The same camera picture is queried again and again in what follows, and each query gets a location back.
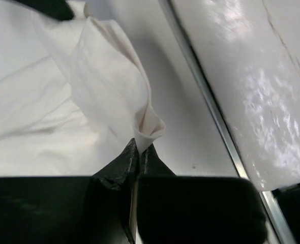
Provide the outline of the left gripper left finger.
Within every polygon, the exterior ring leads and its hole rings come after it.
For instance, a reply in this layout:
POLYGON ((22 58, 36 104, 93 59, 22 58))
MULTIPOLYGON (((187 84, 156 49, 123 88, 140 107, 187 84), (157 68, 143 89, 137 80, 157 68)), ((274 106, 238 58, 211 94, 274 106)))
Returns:
POLYGON ((92 176, 0 177, 0 243, 134 243, 134 139, 92 176))

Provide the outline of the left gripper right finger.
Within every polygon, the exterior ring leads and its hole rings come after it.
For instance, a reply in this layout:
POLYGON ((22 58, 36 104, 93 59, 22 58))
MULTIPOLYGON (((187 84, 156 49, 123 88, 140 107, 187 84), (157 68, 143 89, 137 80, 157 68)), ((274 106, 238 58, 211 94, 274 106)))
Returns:
POLYGON ((268 236, 250 181, 177 176, 154 146, 140 158, 137 226, 143 243, 264 243, 268 236))

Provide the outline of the white and green t-shirt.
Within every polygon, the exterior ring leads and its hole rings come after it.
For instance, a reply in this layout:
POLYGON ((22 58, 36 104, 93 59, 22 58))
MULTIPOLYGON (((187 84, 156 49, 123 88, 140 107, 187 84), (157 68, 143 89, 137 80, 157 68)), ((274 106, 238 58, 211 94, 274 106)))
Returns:
POLYGON ((91 175, 164 133, 126 33, 68 4, 73 19, 57 21, 0 1, 1 177, 91 175))

